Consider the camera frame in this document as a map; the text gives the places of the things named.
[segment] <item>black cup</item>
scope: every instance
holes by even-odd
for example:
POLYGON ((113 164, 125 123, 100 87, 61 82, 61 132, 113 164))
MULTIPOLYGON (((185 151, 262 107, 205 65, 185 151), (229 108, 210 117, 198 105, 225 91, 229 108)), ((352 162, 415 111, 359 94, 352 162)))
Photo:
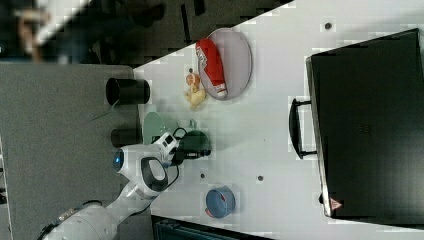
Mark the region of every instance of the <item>black cup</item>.
POLYGON ((137 128, 114 129, 110 134, 110 140, 116 148, 142 142, 140 129, 137 128))
POLYGON ((110 78, 106 98, 111 106, 145 104, 150 99, 150 86, 146 80, 110 78))

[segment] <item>white plate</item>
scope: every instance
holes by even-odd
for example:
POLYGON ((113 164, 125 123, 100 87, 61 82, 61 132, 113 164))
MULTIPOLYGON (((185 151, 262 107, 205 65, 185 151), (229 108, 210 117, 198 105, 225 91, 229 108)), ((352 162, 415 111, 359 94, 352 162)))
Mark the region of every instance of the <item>white plate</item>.
POLYGON ((206 79, 206 73, 200 68, 199 76, 208 94, 218 100, 229 100, 240 96, 246 88, 252 73, 252 54, 244 36, 231 28, 220 28, 208 37, 218 48, 224 68, 227 96, 218 98, 212 83, 206 79))

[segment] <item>black mug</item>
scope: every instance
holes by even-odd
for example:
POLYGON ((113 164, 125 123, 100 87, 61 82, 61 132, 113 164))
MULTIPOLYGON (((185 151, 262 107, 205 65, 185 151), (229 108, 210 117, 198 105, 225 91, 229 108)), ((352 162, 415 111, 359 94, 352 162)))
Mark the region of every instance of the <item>black mug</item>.
POLYGON ((146 80, 110 78, 106 98, 111 106, 145 104, 150 99, 150 86, 146 80))

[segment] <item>cable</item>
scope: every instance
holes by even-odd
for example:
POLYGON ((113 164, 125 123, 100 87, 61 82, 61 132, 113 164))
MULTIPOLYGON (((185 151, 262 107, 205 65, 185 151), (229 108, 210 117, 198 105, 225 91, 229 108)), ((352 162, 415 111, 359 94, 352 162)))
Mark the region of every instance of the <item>cable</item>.
POLYGON ((87 202, 83 203, 82 206, 85 206, 85 205, 88 205, 88 204, 92 204, 92 203, 98 203, 98 204, 100 204, 100 206, 103 206, 103 202, 102 201, 99 201, 99 200, 90 200, 90 201, 87 201, 87 202))
MULTIPOLYGON (((174 184, 174 182, 177 181, 178 177, 180 176, 180 168, 178 167, 178 165, 176 167, 177 167, 177 176, 175 177, 175 179, 170 184, 168 184, 167 188, 169 188, 172 184, 174 184)), ((135 215, 139 215, 139 214, 143 213, 144 211, 146 211, 150 207, 151 204, 152 203, 150 203, 145 209, 141 210, 140 212, 133 213, 130 216, 135 216, 135 215)))
POLYGON ((180 168, 178 167, 178 165, 176 165, 176 167, 177 167, 177 176, 175 177, 174 181, 168 184, 167 188, 169 188, 172 184, 174 184, 174 182, 177 181, 178 177, 180 176, 180 168))
POLYGON ((130 217, 144 213, 150 207, 151 204, 152 203, 149 203, 149 205, 145 209, 141 210, 140 212, 131 214, 130 217))
POLYGON ((43 240, 43 238, 49 234, 55 227, 59 226, 58 224, 50 223, 49 225, 45 226, 43 230, 41 230, 40 236, 37 238, 37 240, 43 240))
POLYGON ((172 136, 174 136, 175 139, 180 140, 181 138, 183 138, 185 135, 187 135, 187 131, 184 128, 177 128, 175 129, 174 133, 172 134, 172 136), (183 130, 184 131, 184 135, 182 137, 176 137, 175 134, 177 133, 178 130, 183 130))

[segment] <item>gray mat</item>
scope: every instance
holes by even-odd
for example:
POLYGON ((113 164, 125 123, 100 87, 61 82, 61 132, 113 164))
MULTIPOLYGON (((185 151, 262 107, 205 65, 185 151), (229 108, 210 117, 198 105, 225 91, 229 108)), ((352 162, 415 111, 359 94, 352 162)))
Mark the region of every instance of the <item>gray mat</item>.
POLYGON ((91 121, 109 108, 110 77, 133 78, 124 66, 0 65, 0 134, 13 238, 37 239, 71 207, 105 205, 126 183, 112 169, 110 132, 135 127, 137 106, 91 121))

